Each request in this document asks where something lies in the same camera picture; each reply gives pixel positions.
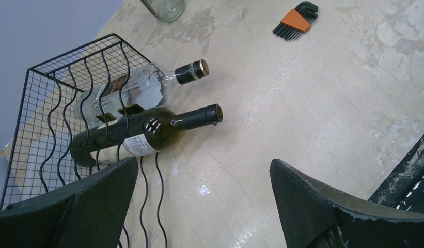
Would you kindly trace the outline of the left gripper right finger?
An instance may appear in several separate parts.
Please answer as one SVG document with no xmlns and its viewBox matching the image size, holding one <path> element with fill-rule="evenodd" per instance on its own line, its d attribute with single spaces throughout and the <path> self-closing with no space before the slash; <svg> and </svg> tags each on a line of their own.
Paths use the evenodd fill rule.
<svg viewBox="0 0 424 248">
<path fill-rule="evenodd" d="M 270 165 L 287 247 L 424 247 L 424 214 L 357 198 L 280 159 Z"/>
</svg>

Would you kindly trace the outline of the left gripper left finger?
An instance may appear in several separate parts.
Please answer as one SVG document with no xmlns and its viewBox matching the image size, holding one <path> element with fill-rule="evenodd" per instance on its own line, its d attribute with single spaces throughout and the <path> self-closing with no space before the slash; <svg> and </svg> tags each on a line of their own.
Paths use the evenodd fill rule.
<svg viewBox="0 0 424 248">
<path fill-rule="evenodd" d="M 138 175 L 135 158 L 0 211 L 0 247 L 117 247 Z"/>
</svg>

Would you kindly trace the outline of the dark bottle black cap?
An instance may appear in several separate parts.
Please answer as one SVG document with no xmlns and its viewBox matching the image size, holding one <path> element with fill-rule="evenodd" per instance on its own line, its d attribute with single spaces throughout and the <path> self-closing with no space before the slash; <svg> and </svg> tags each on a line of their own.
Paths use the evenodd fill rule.
<svg viewBox="0 0 424 248">
<path fill-rule="evenodd" d="M 219 104 L 182 114 L 164 107 L 153 108 L 77 134 L 70 154 L 81 167 L 147 156 L 175 145 L 186 131 L 216 125 L 223 117 Z"/>
</svg>

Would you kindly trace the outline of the clear bottle black cap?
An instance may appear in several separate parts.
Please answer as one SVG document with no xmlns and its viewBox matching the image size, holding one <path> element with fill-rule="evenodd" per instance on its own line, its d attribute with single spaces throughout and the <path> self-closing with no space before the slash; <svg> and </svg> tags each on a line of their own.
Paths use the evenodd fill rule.
<svg viewBox="0 0 424 248">
<path fill-rule="evenodd" d="M 73 113 L 76 118 L 86 121 L 93 128 L 118 120 L 126 114 L 176 106 L 183 95 L 184 85 L 209 74 L 209 66 L 204 59 L 173 71 L 157 63 L 148 63 L 81 93 Z"/>
</svg>

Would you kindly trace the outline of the tall clear bottle no cap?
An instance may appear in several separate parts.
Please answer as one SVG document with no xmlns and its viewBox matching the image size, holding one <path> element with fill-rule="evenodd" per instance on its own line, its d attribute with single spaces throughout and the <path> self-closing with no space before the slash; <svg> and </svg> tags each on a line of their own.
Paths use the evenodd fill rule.
<svg viewBox="0 0 424 248">
<path fill-rule="evenodd" d="M 184 0 L 140 0 L 147 10 L 160 22 L 171 23 L 183 14 Z"/>
</svg>

